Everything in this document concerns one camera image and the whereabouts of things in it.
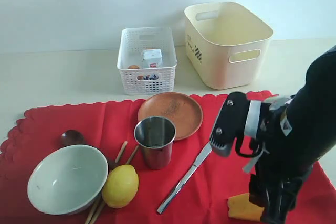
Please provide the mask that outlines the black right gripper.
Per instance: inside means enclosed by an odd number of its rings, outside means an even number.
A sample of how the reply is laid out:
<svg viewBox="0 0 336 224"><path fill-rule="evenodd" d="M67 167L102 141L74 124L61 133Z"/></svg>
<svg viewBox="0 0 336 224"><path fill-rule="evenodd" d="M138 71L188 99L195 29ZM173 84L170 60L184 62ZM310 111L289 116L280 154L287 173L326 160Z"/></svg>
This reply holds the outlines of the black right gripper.
<svg viewBox="0 0 336 224"><path fill-rule="evenodd" d="M313 166L292 177L281 177L255 165L255 173L250 176L249 202L262 207L262 223L285 223L288 212L296 207L297 197Z"/></svg>

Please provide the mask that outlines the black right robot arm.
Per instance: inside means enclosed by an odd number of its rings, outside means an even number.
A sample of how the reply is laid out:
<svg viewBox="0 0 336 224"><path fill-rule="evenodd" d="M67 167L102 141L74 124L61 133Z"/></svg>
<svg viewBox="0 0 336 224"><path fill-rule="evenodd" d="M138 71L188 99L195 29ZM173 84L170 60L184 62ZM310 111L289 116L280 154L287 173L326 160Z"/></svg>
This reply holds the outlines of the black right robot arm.
<svg viewBox="0 0 336 224"><path fill-rule="evenodd" d="M309 66L303 88L266 129L267 152L251 176L250 201L264 208L262 222L284 223L314 163L335 146L334 47Z"/></svg>

